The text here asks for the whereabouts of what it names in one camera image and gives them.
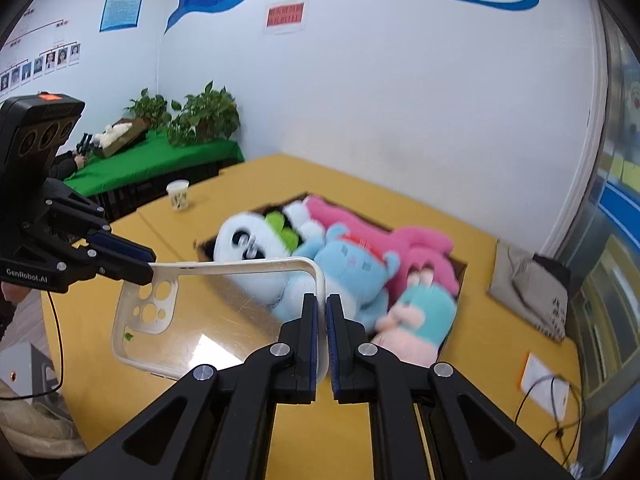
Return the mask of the person's left hand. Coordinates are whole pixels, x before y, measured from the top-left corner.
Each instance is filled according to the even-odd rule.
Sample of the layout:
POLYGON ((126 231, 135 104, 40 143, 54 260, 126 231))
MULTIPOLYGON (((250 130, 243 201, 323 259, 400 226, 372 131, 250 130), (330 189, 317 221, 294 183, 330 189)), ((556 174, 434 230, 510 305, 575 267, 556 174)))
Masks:
POLYGON ((32 290, 28 287, 23 287, 20 285, 2 283, 1 291, 6 301, 9 301, 11 304, 20 304, 25 300, 25 298, 30 294, 32 290))

